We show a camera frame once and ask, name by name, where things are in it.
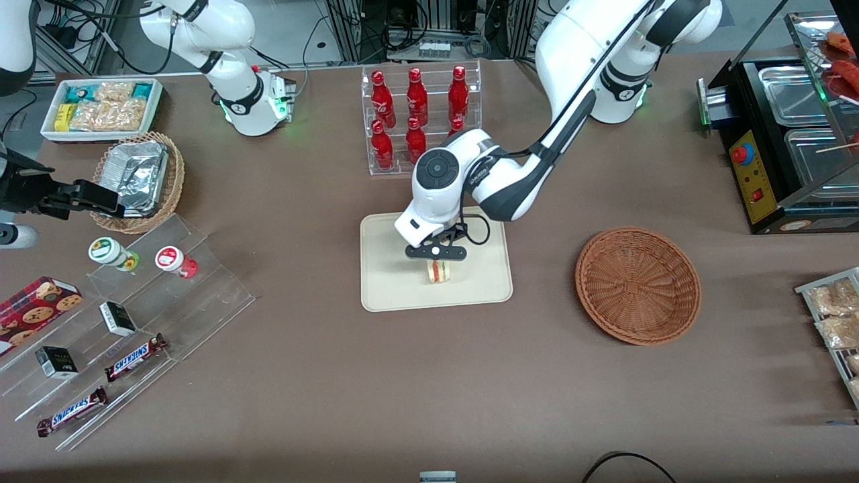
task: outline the wicker basket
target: wicker basket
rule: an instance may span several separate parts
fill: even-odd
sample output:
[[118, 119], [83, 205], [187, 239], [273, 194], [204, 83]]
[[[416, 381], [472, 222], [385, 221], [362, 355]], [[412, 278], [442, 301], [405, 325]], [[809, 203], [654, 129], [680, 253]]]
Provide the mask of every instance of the wicker basket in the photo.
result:
[[598, 326], [635, 345], [679, 338], [701, 309], [701, 283], [686, 255], [664, 236], [631, 226], [585, 245], [576, 291]]
[[[143, 141], [158, 141], [170, 149], [168, 171], [164, 174], [164, 185], [158, 200], [160, 208], [155, 215], [149, 218], [112, 218], [90, 213], [95, 222], [103, 229], [119, 231], [127, 235], [140, 235], [158, 226], [176, 211], [176, 205], [179, 204], [179, 198], [182, 195], [182, 182], [185, 181], [185, 162], [182, 160], [182, 153], [176, 149], [176, 144], [170, 138], [160, 134], [160, 132], [147, 132], [134, 138], [123, 139], [119, 141], [119, 144], [141, 143]], [[108, 152], [110, 150], [101, 157], [101, 162], [95, 168], [93, 175], [93, 182], [95, 183], [101, 178], [101, 170], [105, 166]]]

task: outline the red emergency stop button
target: red emergency stop button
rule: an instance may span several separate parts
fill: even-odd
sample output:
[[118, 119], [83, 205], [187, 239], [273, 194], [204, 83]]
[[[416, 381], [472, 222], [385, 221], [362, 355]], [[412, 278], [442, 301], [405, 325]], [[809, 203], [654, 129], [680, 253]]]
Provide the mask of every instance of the red emergency stop button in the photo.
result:
[[750, 143], [743, 143], [731, 151], [731, 161], [736, 162], [741, 166], [748, 166], [754, 159], [754, 146]]

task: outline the red switch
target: red switch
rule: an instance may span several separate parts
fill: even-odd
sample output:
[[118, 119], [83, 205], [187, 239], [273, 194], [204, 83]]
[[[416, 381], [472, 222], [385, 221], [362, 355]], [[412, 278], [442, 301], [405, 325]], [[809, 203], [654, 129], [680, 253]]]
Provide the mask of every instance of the red switch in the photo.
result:
[[737, 148], [731, 152], [731, 161], [736, 162], [737, 164], [740, 164], [740, 163], [744, 162], [748, 156], [749, 156], [748, 150], [745, 147], [740, 146], [739, 148]]

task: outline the brown table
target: brown table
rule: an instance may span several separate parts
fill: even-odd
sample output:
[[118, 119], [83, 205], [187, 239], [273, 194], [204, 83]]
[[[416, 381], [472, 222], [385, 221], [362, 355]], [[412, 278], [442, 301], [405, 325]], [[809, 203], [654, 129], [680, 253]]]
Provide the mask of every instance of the brown table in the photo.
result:
[[[0, 400], [0, 480], [578, 481], [627, 449], [681, 482], [856, 481], [859, 428], [822, 425], [850, 400], [792, 289], [855, 266], [859, 236], [748, 234], [722, 146], [697, 129], [695, 80], [726, 57], [668, 56], [631, 121], [585, 126], [507, 226], [509, 301], [380, 314], [361, 306], [359, 223], [411, 194], [368, 176], [360, 70], [313, 71], [295, 122], [262, 138], [223, 121], [203, 77], [163, 77], [158, 127], [187, 163], [179, 213], [259, 300], [70, 453]], [[484, 63], [495, 139], [518, 150], [548, 122], [529, 71]], [[88, 178], [104, 149], [45, 142], [39, 161]], [[88, 215], [18, 219], [41, 240], [0, 251], [1, 298], [94, 269], [85, 248], [106, 232]], [[574, 295], [579, 250], [624, 224], [670, 237], [698, 269], [701, 315], [672, 344], [622, 344]], [[659, 478], [617, 461], [592, 481], [620, 475]]]

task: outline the coca-cola bottle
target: coca-cola bottle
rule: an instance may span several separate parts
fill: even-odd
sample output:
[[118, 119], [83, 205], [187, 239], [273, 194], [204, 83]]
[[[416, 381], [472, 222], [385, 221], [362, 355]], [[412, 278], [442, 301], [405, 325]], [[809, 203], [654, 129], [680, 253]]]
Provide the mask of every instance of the coca-cola bottle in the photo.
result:
[[448, 91], [448, 117], [453, 121], [456, 116], [462, 119], [468, 116], [468, 84], [466, 68], [462, 65], [454, 67], [454, 81]]
[[391, 138], [385, 132], [385, 126], [378, 119], [373, 119], [370, 124], [373, 130], [373, 137], [370, 138], [370, 143], [373, 145], [373, 154], [376, 158], [376, 164], [382, 171], [388, 171], [393, 168], [393, 145]]
[[466, 123], [463, 122], [460, 116], [456, 116], [454, 120], [450, 121], [450, 132], [448, 133], [448, 138], [450, 138], [457, 132], [462, 131], [462, 126], [465, 124]]
[[405, 93], [409, 101], [409, 116], [414, 116], [421, 125], [430, 122], [430, 104], [427, 100], [427, 88], [421, 81], [421, 70], [417, 67], [409, 69], [409, 90]]
[[397, 116], [393, 113], [393, 96], [385, 85], [385, 75], [381, 70], [374, 70], [370, 75], [373, 79], [373, 110], [376, 118], [381, 119], [388, 129], [397, 125]]
[[415, 116], [409, 118], [405, 143], [409, 146], [409, 161], [411, 164], [417, 164], [417, 159], [427, 150], [427, 137], [421, 129], [421, 121]]

